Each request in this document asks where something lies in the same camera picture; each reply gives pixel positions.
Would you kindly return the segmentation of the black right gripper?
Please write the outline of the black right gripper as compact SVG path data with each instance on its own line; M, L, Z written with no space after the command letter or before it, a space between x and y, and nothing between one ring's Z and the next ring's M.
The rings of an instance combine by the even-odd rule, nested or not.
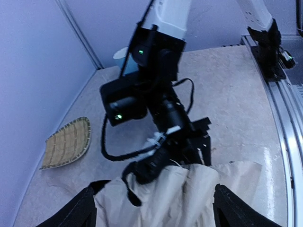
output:
M208 134L211 121L208 117L189 124L167 136L163 147L169 157L183 164L211 165L211 137Z

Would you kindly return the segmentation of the aluminium front rail frame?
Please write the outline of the aluminium front rail frame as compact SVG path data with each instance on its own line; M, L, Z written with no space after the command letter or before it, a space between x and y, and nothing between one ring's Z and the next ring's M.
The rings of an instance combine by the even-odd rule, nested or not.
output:
M252 57L261 77L278 136L285 186L286 226L303 225L303 96L288 77L267 82L256 57Z

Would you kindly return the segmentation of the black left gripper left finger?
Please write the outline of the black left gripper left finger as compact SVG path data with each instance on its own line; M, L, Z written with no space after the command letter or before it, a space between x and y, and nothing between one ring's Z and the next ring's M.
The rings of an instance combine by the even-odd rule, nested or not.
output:
M97 208L94 202L94 196L109 182L109 180L91 182L88 187L81 190L58 212L39 224L39 226L95 227L97 221Z

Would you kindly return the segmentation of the light blue ceramic mug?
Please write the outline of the light blue ceramic mug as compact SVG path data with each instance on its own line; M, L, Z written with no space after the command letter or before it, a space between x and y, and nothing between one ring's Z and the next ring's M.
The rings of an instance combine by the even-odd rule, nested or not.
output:
M124 47L120 50L118 50L114 55L113 55L113 59L116 63L116 65L122 69L125 58L126 58L126 53L128 51L128 47ZM133 60L132 56L129 55L125 70L124 70L124 75L126 74L130 74L133 72L138 71L138 65L137 63Z

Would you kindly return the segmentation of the beige folding umbrella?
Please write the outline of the beige folding umbrella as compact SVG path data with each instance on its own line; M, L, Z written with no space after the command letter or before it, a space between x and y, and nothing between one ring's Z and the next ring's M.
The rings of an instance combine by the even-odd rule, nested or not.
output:
M95 196L98 227L213 227L215 186L251 203L262 166L237 161L207 167L168 166L149 184L117 178Z

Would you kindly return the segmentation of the right aluminium corner post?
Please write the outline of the right aluminium corner post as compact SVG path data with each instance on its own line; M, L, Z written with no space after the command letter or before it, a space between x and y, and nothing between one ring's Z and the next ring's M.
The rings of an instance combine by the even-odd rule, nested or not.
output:
M87 55L89 56L90 60L92 61L96 70L104 69L103 64L101 63L100 59L96 55L95 51L93 50L92 46L90 45L88 39L84 35L82 29L80 28L78 22L76 21L70 7L68 6L65 0L56 0L56 4L58 5L59 9L61 10L63 16L66 18L68 24L70 25L72 31L75 33L76 37L84 47Z

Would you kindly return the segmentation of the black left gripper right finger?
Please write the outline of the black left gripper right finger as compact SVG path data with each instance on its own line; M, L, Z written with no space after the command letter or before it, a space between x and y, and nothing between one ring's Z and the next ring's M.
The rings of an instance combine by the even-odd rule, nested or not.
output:
M217 227L278 227L256 212L225 185L217 184L214 192L214 220Z

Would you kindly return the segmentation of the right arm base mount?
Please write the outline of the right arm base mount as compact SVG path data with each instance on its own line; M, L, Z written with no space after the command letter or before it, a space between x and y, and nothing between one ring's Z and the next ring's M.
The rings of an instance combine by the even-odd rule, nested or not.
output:
M283 69L295 66L294 57L281 47L281 33L274 22L268 31L257 31L248 27L251 38L258 44L251 47L252 54L266 81L286 78Z

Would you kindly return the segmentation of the woven bamboo tray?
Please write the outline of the woven bamboo tray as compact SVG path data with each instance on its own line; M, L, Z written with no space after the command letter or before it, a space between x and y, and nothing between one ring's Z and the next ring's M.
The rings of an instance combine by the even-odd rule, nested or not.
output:
M81 158L89 149L91 125L87 117L77 118L46 140L41 170L62 167Z

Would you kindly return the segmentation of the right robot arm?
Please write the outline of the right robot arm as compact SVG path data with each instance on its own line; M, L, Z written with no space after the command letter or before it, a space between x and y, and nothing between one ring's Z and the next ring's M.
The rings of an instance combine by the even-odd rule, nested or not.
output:
M152 0L126 49L116 80L100 87L105 109L104 123L117 126L129 120L152 116L159 136L150 147L120 156L106 151L106 133L101 133L102 155L111 161L123 161L145 155L141 165L160 167L170 159L184 163L211 164L210 120L192 122L174 87L178 64L184 51L189 0Z

